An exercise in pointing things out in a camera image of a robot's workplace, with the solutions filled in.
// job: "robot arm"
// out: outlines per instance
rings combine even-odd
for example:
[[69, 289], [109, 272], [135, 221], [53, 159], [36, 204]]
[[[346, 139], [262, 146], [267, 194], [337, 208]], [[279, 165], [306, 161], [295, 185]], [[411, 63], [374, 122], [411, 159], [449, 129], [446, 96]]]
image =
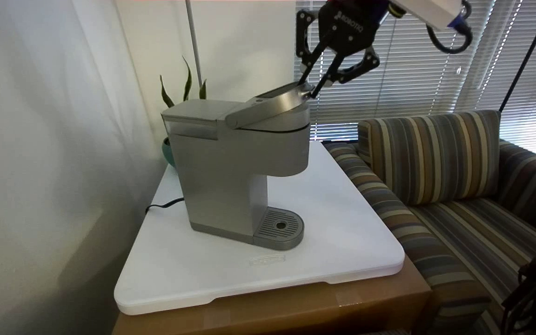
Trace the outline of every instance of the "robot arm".
[[[372, 44], [380, 24], [388, 13], [400, 18], [409, 11], [425, 21], [435, 47], [447, 54], [461, 53], [472, 41], [466, 18], [470, 15], [467, 0], [329, 0], [319, 11], [301, 10], [296, 15], [296, 55], [301, 58], [303, 71], [299, 84], [306, 81], [315, 62], [329, 47], [336, 53], [332, 64], [311, 91], [315, 98], [322, 87], [334, 82], [346, 83], [379, 66]], [[461, 4], [465, 8], [461, 15]], [[318, 19], [319, 43], [313, 51], [307, 44], [307, 28]], [[451, 27], [465, 37], [461, 47], [451, 49], [440, 43], [434, 28]], [[345, 57], [364, 51], [363, 59], [354, 66], [339, 69]]]

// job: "gray coffee maker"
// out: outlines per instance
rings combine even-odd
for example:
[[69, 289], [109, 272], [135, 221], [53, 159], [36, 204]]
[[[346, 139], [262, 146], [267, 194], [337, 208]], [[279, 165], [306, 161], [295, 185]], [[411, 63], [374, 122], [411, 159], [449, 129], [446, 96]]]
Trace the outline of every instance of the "gray coffee maker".
[[247, 102], [189, 100], [162, 112], [194, 230], [275, 250], [302, 241], [302, 218], [268, 206], [267, 176], [306, 169], [311, 89], [294, 82]]

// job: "green plant leaf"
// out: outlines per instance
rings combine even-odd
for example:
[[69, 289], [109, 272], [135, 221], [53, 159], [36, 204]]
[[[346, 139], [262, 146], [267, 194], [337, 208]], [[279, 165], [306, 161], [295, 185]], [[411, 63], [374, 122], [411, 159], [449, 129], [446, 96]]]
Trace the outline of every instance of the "green plant leaf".
[[188, 61], [185, 60], [185, 57], [183, 57], [183, 61], [185, 62], [185, 65], [187, 65], [188, 67], [188, 80], [187, 82], [185, 82], [185, 91], [183, 91], [183, 101], [187, 101], [189, 99], [189, 90], [192, 89], [192, 72], [191, 72], [191, 69], [189, 68]]
[[169, 98], [167, 93], [164, 91], [164, 84], [162, 83], [162, 76], [160, 76], [160, 87], [161, 87], [160, 95], [162, 95], [162, 101], [164, 101], [164, 103], [167, 105], [168, 108], [175, 106], [175, 104], [173, 103], [173, 100], [171, 100], [171, 98]]
[[200, 87], [200, 99], [206, 99], [206, 79], [204, 79], [204, 83]]

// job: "striped couch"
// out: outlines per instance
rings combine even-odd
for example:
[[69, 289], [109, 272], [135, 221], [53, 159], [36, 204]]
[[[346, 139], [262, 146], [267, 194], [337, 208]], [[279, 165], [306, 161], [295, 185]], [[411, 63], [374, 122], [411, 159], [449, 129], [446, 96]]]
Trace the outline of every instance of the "striped couch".
[[536, 257], [536, 155], [493, 111], [372, 119], [326, 149], [432, 288], [414, 334], [498, 334]]

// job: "cardboard box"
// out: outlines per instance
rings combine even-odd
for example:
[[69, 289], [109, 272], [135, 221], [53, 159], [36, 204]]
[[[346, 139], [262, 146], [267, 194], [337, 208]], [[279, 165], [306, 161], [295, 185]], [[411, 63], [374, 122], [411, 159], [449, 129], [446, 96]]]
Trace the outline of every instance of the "cardboard box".
[[235, 295], [209, 304], [129, 316], [113, 335], [359, 334], [410, 330], [430, 288], [405, 258], [393, 276]]

